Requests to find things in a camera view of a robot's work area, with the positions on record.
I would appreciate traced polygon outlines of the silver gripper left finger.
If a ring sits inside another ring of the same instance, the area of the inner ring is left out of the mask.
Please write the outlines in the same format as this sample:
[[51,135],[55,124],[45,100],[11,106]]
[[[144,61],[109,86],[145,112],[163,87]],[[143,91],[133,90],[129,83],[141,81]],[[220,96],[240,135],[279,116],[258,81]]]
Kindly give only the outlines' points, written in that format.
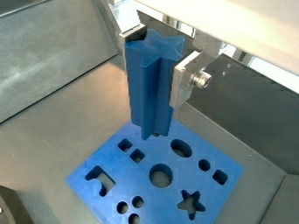
[[116,24],[116,40],[120,48],[129,40],[140,39],[145,26],[140,22],[135,0],[109,0],[109,9]]

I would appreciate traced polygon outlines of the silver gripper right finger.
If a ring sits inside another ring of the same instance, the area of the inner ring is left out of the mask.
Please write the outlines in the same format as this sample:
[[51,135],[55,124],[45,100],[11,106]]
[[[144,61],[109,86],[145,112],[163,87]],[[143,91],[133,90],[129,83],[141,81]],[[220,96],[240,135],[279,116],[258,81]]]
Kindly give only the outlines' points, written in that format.
[[174,67],[170,96],[174,109],[190,99],[194,88],[204,89],[210,85],[211,75],[204,68],[220,55],[222,41],[203,31],[196,31],[192,46],[194,50]]

